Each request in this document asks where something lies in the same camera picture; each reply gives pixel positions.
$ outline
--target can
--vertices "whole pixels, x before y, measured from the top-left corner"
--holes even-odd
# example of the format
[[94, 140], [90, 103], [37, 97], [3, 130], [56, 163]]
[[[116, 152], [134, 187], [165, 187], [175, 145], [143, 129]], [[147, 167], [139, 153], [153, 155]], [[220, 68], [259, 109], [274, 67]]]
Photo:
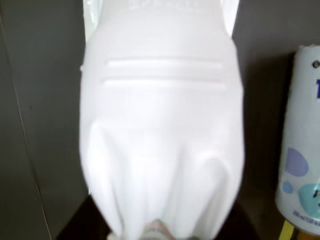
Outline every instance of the can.
[[320, 46], [294, 58], [275, 203], [297, 228], [320, 235]]

